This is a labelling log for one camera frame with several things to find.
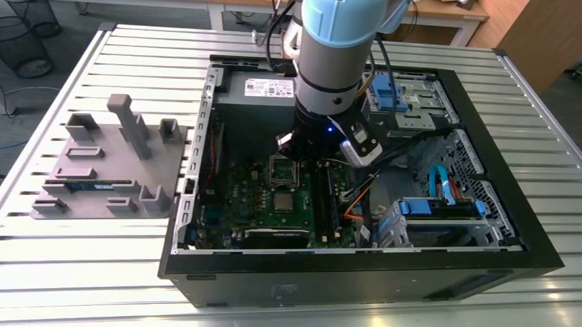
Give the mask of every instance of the open computer tower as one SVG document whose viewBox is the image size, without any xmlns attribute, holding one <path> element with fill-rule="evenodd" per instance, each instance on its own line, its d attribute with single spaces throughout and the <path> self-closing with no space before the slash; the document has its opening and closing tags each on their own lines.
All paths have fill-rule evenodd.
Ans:
<svg viewBox="0 0 582 327">
<path fill-rule="evenodd" d="M 211 62 L 159 271 L 195 306 L 458 300 L 564 266 L 456 72 L 375 72 L 362 110 L 398 155 L 361 184 L 341 156 L 277 153 L 294 73 Z"/>
</svg>

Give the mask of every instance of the green circuit board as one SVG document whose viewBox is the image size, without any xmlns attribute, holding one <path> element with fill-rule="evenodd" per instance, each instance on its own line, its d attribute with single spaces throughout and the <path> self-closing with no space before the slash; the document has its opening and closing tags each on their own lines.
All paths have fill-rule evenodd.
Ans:
<svg viewBox="0 0 582 327">
<path fill-rule="evenodd" d="M 338 198 L 347 189 L 346 178 L 345 167 L 335 165 L 333 179 Z M 237 248 L 237 244 L 229 241 L 230 235 L 253 228 L 306 230 L 311 248 L 355 246 L 355 224 L 338 231 L 338 240 L 317 241 L 309 169 L 289 159 L 230 163 L 221 216 L 222 229 L 210 231 L 209 237 L 226 249 Z"/>
</svg>

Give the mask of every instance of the metal slotted table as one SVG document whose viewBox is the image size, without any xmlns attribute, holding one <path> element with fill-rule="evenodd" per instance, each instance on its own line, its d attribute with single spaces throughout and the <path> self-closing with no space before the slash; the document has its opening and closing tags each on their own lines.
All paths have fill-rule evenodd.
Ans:
<svg viewBox="0 0 582 327">
<path fill-rule="evenodd" d="M 273 54 L 281 56 L 281 39 Z M 263 56 L 249 33 L 118 25 L 103 30 L 63 86 L 0 186 L 0 322 L 119 326 L 580 326 L 582 309 L 582 156 L 512 62 L 492 50 L 390 44 L 394 65 L 458 72 L 566 268 L 461 302 L 195 309 L 158 278 L 167 219 L 30 217 L 68 137 L 74 112 L 99 123 L 111 93 L 134 98 L 146 123 L 193 127 L 210 54 Z M 381 54 L 375 48 L 377 60 Z M 190 145 L 185 146 L 189 156 Z"/>
</svg>

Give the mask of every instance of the blue cable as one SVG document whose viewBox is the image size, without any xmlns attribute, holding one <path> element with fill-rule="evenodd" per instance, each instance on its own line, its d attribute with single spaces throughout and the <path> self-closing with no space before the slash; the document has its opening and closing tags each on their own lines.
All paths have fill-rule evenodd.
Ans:
<svg viewBox="0 0 582 327">
<path fill-rule="evenodd" d="M 12 145 L 0 146 L 0 150 L 2 150 L 2 149 L 10 149 L 10 148 L 14 148 L 14 147 L 20 146 L 20 145 L 23 145 L 23 144 L 27 144 L 27 142 L 28 142 L 28 141 L 24 141 L 24 142 L 20 142 L 20 143 L 18 143 L 18 144 L 12 144 Z"/>
<path fill-rule="evenodd" d="M 453 196 L 452 185 L 449 183 L 449 174 L 446 173 L 446 168 L 444 165 L 437 163 L 430 168 L 429 173 L 429 196 L 437 196 L 437 172 L 441 175 L 441 182 L 444 185 L 444 198 L 450 206 L 457 204 L 456 197 Z"/>
</svg>

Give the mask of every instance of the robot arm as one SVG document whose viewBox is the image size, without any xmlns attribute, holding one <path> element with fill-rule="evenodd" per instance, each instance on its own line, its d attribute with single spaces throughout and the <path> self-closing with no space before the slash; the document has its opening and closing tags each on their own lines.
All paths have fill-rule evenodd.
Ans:
<svg viewBox="0 0 582 327">
<path fill-rule="evenodd" d="M 295 129 L 278 139 L 294 160 L 339 149 L 355 167 L 382 154 L 358 96 L 375 34 L 392 33 L 412 0 L 303 0 L 303 31 L 295 66 Z"/>
</svg>

